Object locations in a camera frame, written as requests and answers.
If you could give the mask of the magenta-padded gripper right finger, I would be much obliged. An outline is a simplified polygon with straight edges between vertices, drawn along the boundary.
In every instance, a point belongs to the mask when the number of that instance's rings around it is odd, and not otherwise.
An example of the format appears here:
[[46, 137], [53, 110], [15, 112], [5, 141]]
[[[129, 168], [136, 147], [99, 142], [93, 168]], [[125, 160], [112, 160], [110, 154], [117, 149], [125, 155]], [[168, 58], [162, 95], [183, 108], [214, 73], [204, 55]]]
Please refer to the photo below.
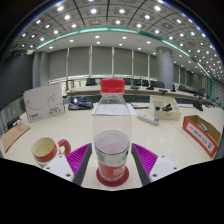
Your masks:
[[132, 144], [131, 153], [143, 186], [178, 170], [178, 167], [168, 157], [158, 156], [138, 144]]

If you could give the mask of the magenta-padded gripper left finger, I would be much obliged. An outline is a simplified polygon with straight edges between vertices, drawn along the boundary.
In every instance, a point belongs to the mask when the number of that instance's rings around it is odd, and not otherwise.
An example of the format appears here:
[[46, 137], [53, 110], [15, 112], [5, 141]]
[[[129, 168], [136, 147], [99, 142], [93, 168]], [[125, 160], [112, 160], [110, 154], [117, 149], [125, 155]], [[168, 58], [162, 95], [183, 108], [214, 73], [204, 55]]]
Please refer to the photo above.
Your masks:
[[91, 154], [92, 144], [88, 143], [67, 156], [56, 156], [44, 167], [44, 170], [76, 185], [81, 185]]

